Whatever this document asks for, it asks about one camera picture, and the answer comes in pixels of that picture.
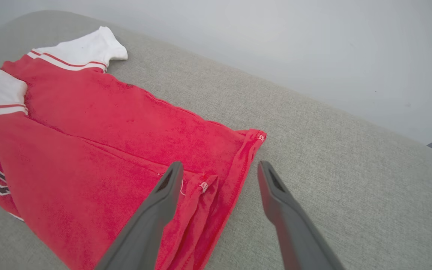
red jersey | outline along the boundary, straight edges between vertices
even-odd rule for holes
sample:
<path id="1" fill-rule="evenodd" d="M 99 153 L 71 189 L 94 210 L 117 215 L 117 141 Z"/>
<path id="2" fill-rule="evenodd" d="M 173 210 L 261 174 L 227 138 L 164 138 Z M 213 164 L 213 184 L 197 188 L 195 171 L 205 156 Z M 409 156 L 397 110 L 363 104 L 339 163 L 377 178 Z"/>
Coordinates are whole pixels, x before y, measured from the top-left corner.
<path id="1" fill-rule="evenodd" d="M 156 268 L 202 269 L 266 134 L 205 121 L 105 73 L 110 59 L 125 58 L 101 27 L 3 65 L 27 89 L 22 109 L 0 114 L 0 186 L 14 201 L 0 205 L 13 205 L 70 268 L 92 269 L 167 167 L 182 161 Z"/>

